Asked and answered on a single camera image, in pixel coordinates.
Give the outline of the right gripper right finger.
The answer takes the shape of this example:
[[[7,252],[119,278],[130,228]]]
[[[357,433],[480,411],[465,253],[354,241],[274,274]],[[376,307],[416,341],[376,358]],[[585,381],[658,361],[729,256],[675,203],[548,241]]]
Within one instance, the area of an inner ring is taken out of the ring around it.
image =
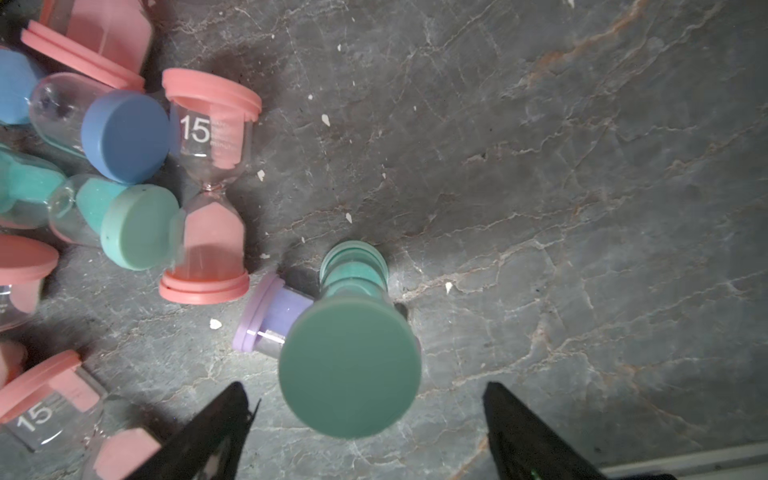
[[[501,479],[605,477],[503,384],[487,384],[483,407],[489,448]]]

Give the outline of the green small hourglass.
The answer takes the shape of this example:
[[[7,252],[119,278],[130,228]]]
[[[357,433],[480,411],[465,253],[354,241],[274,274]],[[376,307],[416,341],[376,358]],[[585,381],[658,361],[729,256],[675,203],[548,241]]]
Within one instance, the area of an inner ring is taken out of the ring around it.
[[[48,203],[49,226],[60,239],[98,248],[132,271],[171,264],[181,238],[179,211],[166,188],[86,174],[68,178]]]

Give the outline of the large green hourglass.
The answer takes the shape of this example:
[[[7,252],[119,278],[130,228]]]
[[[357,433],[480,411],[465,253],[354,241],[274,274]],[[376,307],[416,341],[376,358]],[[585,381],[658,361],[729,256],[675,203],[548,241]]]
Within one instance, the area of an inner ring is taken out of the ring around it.
[[[342,439],[376,435],[411,407],[422,378],[420,343],[388,292],[382,254],[345,241],[324,257],[320,297],[290,329],[278,361],[296,417]]]

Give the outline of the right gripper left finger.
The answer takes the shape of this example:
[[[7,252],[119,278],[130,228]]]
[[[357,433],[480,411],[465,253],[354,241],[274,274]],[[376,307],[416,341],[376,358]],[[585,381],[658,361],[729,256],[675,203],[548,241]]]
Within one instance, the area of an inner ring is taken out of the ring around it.
[[[257,412],[243,384],[231,383],[129,477],[234,479]]]

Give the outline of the purple hourglass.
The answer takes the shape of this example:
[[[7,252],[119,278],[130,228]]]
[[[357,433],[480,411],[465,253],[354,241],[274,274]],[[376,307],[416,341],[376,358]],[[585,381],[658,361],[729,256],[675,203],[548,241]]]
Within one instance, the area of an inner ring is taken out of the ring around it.
[[[314,302],[312,297],[287,286],[276,272],[267,273],[246,304],[232,348],[277,359],[293,324]]]

